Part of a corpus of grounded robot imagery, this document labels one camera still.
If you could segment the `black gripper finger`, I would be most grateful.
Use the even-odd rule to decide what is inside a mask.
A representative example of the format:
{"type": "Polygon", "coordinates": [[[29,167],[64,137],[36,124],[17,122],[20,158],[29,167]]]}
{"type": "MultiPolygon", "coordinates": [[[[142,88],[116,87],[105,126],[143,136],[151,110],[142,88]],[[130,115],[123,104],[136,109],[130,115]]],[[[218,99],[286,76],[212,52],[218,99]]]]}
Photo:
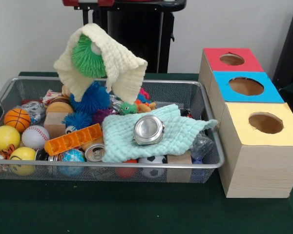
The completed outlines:
{"type": "Polygon", "coordinates": [[[83,12],[83,24],[88,24],[89,23],[89,11],[91,10],[91,8],[89,6],[84,7],[82,9],[83,12]]]}
{"type": "Polygon", "coordinates": [[[95,24],[101,24],[101,10],[99,7],[93,9],[92,20],[95,24]]]}

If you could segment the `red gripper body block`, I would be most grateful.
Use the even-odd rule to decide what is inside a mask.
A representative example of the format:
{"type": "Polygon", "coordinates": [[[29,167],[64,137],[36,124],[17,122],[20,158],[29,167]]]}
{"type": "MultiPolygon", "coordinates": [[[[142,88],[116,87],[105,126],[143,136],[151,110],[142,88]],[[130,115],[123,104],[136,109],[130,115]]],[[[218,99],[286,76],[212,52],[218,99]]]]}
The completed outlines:
{"type": "Polygon", "coordinates": [[[64,6],[80,6],[81,4],[98,4],[99,6],[110,7],[115,0],[62,0],[64,6]]]}

